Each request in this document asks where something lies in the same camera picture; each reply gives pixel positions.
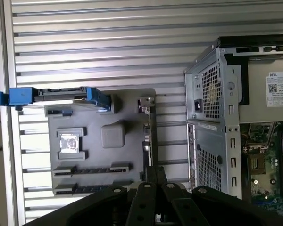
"ventilation grille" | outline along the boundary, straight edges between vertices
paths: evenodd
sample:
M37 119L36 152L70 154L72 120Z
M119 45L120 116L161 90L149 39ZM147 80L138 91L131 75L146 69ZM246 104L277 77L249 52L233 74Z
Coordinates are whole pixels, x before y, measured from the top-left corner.
M219 99L222 96L221 82L218 81L217 66L203 73L203 112L206 118L219 119Z
M198 153L199 186L208 186L221 191L221 170L217 166L216 157L200 149Z

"silver metal frame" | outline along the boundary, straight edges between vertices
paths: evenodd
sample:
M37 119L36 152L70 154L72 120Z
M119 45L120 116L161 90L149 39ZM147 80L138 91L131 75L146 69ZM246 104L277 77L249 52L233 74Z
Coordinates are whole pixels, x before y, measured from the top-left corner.
M199 186L199 172L197 170L197 150L196 145L204 145L210 149L214 156L221 156L223 163L219 165L222 175L222 191L238 198L242 198L241 186L241 151L240 151L240 127L238 105L241 98L239 89L241 73L236 65L227 65L224 54L225 49L216 48L207 54L202 60L185 72L186 95L187 95L187 115L188 123L193 124L196 186ZM197 113L194 109L194 89L195 81L200 77L199 73L217 64L218 74L222 85L222 97L219 99L220 118L215 122L206 119L203 113ZM234 88L229 88L228 84L234 84ZM211 145L210 139L215 137L218 144Z
M0 91L8 92L9 74L8 74L8 52L6 47L5 15L3 14L3 1L0 0ZM6 107L0 108L2 144L4 156L5 186L7 197L7 214L8 224L18 224L17 208L17 191L16 191L16 174L15 174L15 157L13 145L13 129L11 123L11 109Z

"screw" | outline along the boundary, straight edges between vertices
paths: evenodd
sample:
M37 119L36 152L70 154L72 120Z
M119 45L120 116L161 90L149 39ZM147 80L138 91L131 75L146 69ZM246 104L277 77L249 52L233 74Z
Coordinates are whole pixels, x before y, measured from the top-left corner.
M199 191L200 193L206 193L206 192L207 192L206 189L204 189L204 188L200 188L200 189L198 189L198 191Z
M173 184L167 184L166 185L168 188L173 188L173 187L175 187Z
M276 184L276 180L275 180L275 179L271 179L271 180L270 180L270 183L271 183L272 185L274 185L274 184Z

